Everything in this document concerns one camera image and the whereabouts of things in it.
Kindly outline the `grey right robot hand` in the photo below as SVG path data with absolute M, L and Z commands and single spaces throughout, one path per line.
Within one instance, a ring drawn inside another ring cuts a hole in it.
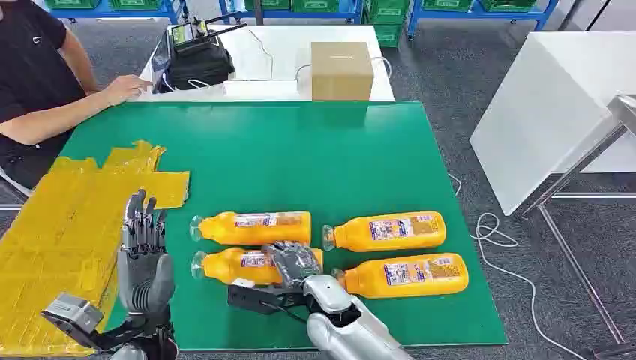
M 276 241 L 262 246 L 281 276 L 284 288 L 301 287 L 305 279 L 321 275 L 323 266 L 312 249 L 296 241 Z

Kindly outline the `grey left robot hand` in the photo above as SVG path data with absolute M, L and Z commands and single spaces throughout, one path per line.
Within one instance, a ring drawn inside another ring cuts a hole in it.
M 143 189 L 124 209 L 117 253 L 118 296 L 131 315 L 159 314 L 175 291 L 173 259 L 165 243 L 165 211 Z

